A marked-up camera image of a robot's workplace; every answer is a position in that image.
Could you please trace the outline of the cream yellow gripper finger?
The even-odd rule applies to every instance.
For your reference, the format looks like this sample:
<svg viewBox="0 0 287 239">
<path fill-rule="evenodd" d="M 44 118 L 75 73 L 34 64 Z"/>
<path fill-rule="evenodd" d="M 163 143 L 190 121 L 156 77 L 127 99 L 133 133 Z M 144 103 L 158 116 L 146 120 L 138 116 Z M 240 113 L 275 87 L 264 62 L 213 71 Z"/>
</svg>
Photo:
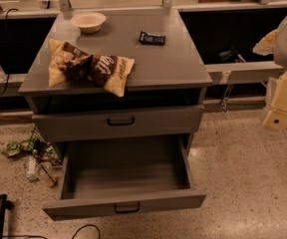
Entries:
<svg viewBox="0 0 287 239">
<path fill-rule="evenodd" d="M 263 126 L 272 131 L 282 131 L 287 126 L 287 115 L 278 111 L 269 111 L 263 121 Z"/>
</svg>

